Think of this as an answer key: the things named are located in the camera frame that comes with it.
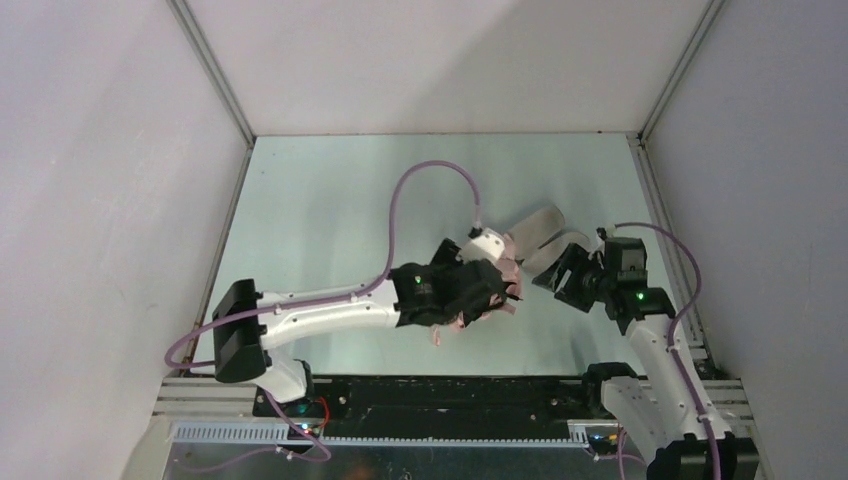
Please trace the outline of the white oval storage case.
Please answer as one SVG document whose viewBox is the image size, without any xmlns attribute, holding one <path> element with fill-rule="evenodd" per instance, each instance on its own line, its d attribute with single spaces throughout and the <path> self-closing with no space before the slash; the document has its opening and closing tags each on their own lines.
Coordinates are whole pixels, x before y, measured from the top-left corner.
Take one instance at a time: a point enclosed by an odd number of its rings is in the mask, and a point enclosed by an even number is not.
<svg viewBox="0 0 848 480">
<path fill-rule="evenodd" d="M 588 236 L 566 230 L 566 220 L 554 205 L 539 208 L 506 230 L 514 245 L 514 259 L 529 276 L 538 276 L 555 265 L 566 248 L 575 244 L 591 250 Z"/>
</svg>

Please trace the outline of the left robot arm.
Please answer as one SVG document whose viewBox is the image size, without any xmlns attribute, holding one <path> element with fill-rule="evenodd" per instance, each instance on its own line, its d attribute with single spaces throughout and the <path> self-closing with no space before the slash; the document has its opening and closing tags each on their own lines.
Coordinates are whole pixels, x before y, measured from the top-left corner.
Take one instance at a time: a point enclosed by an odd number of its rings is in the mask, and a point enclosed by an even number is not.
<svg viewBox="0 0 848 480">
<path fill-rule="evenodd" d="M 312 392 L 305 360 L 275 353 L 295 340 L 365 328 L 464 328 L 518 297 L 515 245 L 490 230 L 457 246 L 445 239 L 428 264 L 406 263 L 369 292 L 276 294 L 252 279 L 233 283 L 213 311 L 214 377 L 251 382 L 278 403 Z"/>
</svg>

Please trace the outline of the pink folding umbrella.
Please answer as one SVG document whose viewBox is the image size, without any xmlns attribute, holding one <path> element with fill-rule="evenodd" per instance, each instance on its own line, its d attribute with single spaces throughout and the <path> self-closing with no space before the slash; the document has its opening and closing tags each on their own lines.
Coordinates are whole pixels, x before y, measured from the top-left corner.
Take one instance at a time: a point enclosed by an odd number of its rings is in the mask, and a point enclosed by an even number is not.
<svg viewBox="0 0 848 480">
<path fill-rule="evenodd" d="M 504 251 L 498 258 L 495 266 L 501 273 L 502 280 L 506 284 L 506 296 L 502 297 L 502 299 L 498 299 L 498 297 L 492 297 L 490 301 L 492 308 L 487 312 L 481 314 L 479 318 L 475 321 L 466 320 L 462 314 L 457 316 L 452 323 L 448 324 L 448 327 L 452 331 L 459 333 L 464 329 L 468 328 L 472 323 L 484 321 L 492 317 L 493 315 L 500 315 L 500 312 L 503 312 L 505 315 L 515 315 L 517 310 L 517 302 L 521 302 L 523 300 L 522 295 L 522 279 L 520 273 L 520 265 L 518 260 L 516 259 L 516 245 L 514 239 L 510 236 L 509 233 L 500 233 L 498 235 L 504 245 Z M 440 327 L 434 326 L 430 327 L 430 337 L 431 343 L 438 347 L 441 344 L 441 335 L 440 335 Z"/>
</svg>

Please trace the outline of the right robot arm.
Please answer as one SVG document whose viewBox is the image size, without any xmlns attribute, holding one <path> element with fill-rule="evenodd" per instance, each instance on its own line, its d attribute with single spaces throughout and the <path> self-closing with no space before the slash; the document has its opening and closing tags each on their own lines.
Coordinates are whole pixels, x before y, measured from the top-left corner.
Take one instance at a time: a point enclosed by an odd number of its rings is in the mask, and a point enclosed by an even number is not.
<svg viewBox="0 0 848 480">
<path fill-rule="evenodd" d="M 638 448 L 649 479 L 754 479 L 754 441 L 736 436 L 698 376 L 667 292 L 648 284 L 642 240 L 608 237 L 589 252 L 577 243 L 533 278 L 583 312 L 600 303 L 636 353 L 651 390 L 625 363 L 587 368 L 586 385 Z"/>
</svg>

